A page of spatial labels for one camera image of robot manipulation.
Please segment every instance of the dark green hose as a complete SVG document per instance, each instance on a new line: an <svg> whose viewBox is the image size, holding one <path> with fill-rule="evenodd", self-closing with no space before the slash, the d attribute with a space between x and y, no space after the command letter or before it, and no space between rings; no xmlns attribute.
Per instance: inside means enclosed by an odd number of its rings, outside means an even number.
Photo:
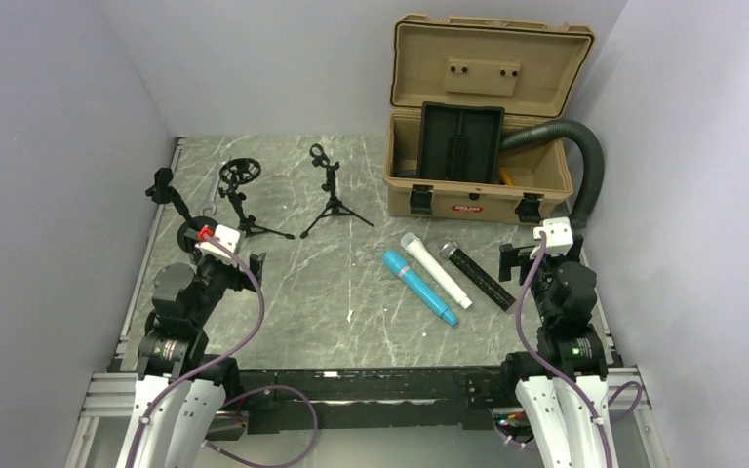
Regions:
<svg viewBox="0 0 749 468"><path fill-rule="evenodd" d="M581 187L578 188L578 198L572 206L570 223L576 229L587 226L587 219L596 208L599 192L605 180L605 155L599 139L579 122L568 119L558 119L545 122L534 127L513 132L501 139L501 151L518 148L530 143L543 143L559 138L568 138L581 151L584 162L584 175L581 177Z"/></svg>

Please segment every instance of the case latch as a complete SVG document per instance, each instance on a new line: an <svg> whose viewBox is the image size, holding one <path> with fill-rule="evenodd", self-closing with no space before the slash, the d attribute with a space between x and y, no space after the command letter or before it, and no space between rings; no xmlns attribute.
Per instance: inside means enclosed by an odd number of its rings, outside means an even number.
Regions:
<svg viewBox="0 0 749 468"><path fill-rule="evenodd" d="M541 200L538 199L540 195L534 193L525 193L524 198L515 207L515 213L518 215L518 220L526 223L538 224L543 218L541 217Z"/></svg>
<svg viewBox="0 0 749 468"><path fill-rule="evenodd" d="M409 211L413 215L432 215L432 186L413 185L409 195Z"/></svg>

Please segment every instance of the tripod stand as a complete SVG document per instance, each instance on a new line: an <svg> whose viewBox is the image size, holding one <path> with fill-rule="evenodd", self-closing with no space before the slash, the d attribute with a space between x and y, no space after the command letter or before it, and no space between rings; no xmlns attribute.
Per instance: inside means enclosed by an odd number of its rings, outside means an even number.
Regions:
<svg viewBox="0 0 749 468"><path fill-rule="evenodd" d="M229 161L227 164L222 166L219 170L219 178L228 184L228 188L220 189L220 197L228 197L228 201L231 202L231 206L234 207L234 211L237 212L237 216L240 218L240 225L237 229L246 233L246 237L257 236L259 234L276 234L283 236L286 239L293 239L294 234L287 234L285 232L275 231L267 227L256 225L256 217L252 214L246 215L243 210L243 202L246 200L246 194L237 191L240 185L245 185L257 177L262 171L262 167L256 159L251 158L239 158Z"/></svg>
<svg viewBox="0 0 749 468"><path fill-rule="evenodd" d="M308 226L308 228L302 231L302 233L299 235L299 238L305 239L306 236L308 236L308 231L310 231L311 228L314 227L315 224L317 224L317 221L323 219L324 217L354 216L367 223L369 226L375 227L374 224L371 224L359 214L352 212L348 207L343 205L343 202L340 201L339 198L337 198L337 174L335 172L340 169L340 163L332 164L331 161L329 161L329 157L326 156L326 153L323 151L323 146L319 144L312 145L311 149L308 150L308 153L313 158L311 160L312 166L314 166L315 168L324 168L326 170L326 183L321 185L321 188L324 192L329 192L329 201L326 202L326 207L323 209L323 211L318 214L313 221L311 221L311 224Z"/></svg>

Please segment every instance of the red connector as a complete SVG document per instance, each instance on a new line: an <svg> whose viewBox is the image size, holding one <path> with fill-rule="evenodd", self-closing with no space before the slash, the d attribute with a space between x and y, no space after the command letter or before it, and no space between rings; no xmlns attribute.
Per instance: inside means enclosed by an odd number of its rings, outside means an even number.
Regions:
<svg viewBox="0 0 749 468"><path fill-rule="evenodd" d="M208 226L202 226L202 229L199 230L199 234L197 234L197 238L200 241L205 240L205 236L208 237L214 237L214 229L208 227Z"/></svg>

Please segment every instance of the open case lid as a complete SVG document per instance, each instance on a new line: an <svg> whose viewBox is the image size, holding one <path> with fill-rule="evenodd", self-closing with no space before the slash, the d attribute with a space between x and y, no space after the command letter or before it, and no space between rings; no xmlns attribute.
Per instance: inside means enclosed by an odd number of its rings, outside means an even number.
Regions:
<svg viewBox="0 0 749 468"><path fill-rule="evenodd" d="M395 26L391 103L499 106L553 119L595 42L587 26L406 15Z"/></svg>

